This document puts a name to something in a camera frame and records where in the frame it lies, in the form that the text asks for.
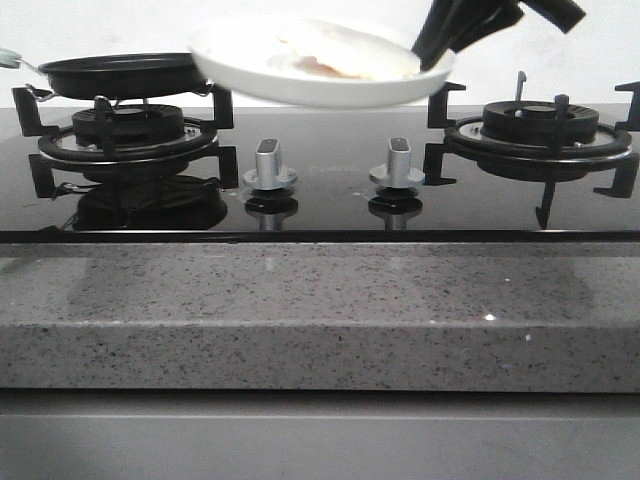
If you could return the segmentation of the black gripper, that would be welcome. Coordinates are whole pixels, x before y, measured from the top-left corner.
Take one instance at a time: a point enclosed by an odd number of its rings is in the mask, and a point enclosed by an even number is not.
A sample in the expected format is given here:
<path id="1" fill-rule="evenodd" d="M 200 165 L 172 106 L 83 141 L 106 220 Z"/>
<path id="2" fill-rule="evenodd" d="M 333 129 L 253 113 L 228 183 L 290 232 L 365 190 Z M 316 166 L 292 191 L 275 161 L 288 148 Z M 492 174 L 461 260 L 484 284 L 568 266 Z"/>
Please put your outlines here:
<path id="1" fill-rule="evenodd" d="M 498 8 L 488 19 L 469 30 L 475 21 L 472 1 L 433 1 L 411 49 L 420 60 L 420 70 L 433 68 L 449 48 L 459 53 L 481 39 L 515 25 L 524 16 L 519 4 L 520 1 L 499 1 Z M 523 4 L 562 33 L 568 33 L 586 16 L 586 12 L 571 0 L 524 0 Z"/>

